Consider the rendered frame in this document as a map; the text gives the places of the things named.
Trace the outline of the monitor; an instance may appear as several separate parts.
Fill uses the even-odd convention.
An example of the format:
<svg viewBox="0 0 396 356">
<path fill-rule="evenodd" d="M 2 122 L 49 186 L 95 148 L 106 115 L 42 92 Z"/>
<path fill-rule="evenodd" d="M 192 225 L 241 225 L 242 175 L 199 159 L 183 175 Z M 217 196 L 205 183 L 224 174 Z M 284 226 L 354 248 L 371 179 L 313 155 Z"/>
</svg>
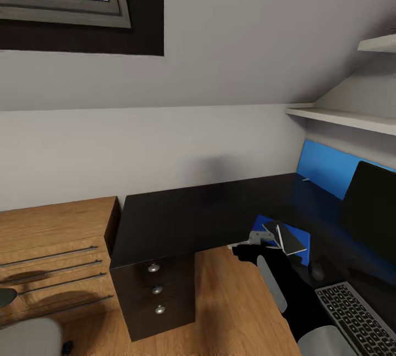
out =
<svg viewBox="0 0 396 356">
<path fill-rule="evenodd" d="M 335 222 L 396 269 L 396 172 L 359 161 Z M 396 292 L 379 278 L 351 275 Z"/>
</svg>

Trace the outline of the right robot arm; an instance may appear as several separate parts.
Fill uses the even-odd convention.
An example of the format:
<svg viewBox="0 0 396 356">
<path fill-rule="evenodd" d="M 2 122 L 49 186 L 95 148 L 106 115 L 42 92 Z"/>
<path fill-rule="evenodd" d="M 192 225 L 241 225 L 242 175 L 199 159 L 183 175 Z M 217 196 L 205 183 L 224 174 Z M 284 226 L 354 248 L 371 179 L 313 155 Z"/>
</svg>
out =
<svg viewBox="0 0 396 356">
<path fill-rule="evenodd" d="M 257 265 L 302 356 L 358 356 L 321 304 L 315 289 L 292 270 L 283 248 L 261 245 L 261 240 L 273 241 L 273 233 L 252 229 L 249 238 L 252 240 L 249 245 L 232 247 L 233 256 Z"/>
</svg>

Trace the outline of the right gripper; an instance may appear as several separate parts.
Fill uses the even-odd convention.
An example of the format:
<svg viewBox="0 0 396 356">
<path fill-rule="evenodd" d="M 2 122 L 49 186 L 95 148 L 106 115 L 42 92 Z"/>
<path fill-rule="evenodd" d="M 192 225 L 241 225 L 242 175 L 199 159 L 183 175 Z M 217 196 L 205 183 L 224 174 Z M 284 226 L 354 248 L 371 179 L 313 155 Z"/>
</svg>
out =
<svg viewBox="0 0 396 356">
<path fill-rule="evenodd" d="M 254 250 L 260 246 L 263 245 L 256 245 L 256 244 L 250 245 L 250 243 L 249 245 L 238 244 L 236 247 L 232 247 L 234 254 L 233 256 L 238 256 L 238 259 L 241 261 L 251 261 L 254 265 L 257 265 L 253 261 L 253 253 Z"/>
</svg>

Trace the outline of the folder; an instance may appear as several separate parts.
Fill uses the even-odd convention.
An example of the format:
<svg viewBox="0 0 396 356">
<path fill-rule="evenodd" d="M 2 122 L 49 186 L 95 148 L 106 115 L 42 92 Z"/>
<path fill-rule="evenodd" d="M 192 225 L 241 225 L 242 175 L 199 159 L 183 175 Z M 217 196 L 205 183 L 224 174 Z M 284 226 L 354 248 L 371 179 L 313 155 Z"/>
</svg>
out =
<svg viewBox="0 0 396 356">
<path fill-rule="evenodd" d="M 253 230 L 266 231 L 266 229 L 264 229 L 264 227 L 263 227 L 263 224 L 265 224 L 266 222 L 270 222 L 270 221 L 273 221 L 273 219 L 268 218 L 266 216 L 258 215 L 258 218 L 253 226 Z M 297 229 L 295 227 L 291 227 L 287 224 L 284 224 L 284 225 L 306 247 L 306 250 L 298 252 L 298 253 L 290 254 L 290 255 L 288 255 L 288 258 L 291 260 L 294 260 L 296 262 L 302 263 L 306 266 L 309 265 L 309 263 L 310 263 L 310 233 L 300 230 L 300 229 Z M 273 241 L 261 240 L 261 245 L 265 245 L 268 247 L 278 247 L 278 245 L 274 242 L 274 240 Z"/>
</svg>

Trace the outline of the mouse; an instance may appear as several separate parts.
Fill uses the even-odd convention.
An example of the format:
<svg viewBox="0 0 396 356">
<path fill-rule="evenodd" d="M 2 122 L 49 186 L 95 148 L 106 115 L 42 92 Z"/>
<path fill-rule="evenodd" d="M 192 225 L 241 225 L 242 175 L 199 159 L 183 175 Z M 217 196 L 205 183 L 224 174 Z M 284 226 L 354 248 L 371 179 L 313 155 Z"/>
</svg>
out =
<svg viewBox="0 0 396 356">
<path fill-rule="evenodd" d="M 325 277 L 325 273 L 322 270 L 322 266 L 318 263 L 310 261 L 309 271 L 313 279 L 317 281 L 322 281 Z"/>
</svg>

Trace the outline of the notebook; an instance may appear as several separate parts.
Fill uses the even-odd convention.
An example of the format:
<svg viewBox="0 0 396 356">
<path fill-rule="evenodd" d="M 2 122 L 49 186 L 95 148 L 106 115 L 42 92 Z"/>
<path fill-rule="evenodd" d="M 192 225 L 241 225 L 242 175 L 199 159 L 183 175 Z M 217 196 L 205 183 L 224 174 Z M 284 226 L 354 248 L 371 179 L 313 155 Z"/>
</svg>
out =
<svg viewBox="0 0 396 356">
<path fill-rule="evenodd" d="M 300 240 L 280 220 L 266 222 L 263 227 L 266 231 L 273 233 L 274 242 L 279 248 L 283 248 L 286 255 L 306 250 Z"/>
</svg>

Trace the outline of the swivel chair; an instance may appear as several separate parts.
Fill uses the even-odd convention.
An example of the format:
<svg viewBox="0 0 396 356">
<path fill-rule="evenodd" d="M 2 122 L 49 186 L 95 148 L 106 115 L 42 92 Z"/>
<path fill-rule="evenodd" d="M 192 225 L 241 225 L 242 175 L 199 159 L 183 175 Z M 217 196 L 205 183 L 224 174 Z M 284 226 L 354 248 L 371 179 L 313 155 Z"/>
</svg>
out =
<svg viewBox="0 0 396 356">
<path fill-rule="evenodd" d="M 0 288 L 0 308 L 16 297 L 16 289 Z M 61 325 L 49 317 L 27 319 L 0 329 L 0 356 L 66 356 L 73 346 L 74 341 L 64 343 Z"/>
</svg>

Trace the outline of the keyboard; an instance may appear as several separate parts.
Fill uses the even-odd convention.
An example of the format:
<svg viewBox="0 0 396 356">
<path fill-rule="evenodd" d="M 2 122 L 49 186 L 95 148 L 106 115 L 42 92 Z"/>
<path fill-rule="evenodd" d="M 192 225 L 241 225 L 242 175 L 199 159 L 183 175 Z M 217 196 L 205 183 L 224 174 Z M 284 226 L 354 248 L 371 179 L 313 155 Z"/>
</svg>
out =
<svg viewBox="0 0 396 356">
<path fill-rule="evenodd" d="M 315 292 L 357 356 L 396 356 L 396 334 L 348 282 Z"/>
</svg>

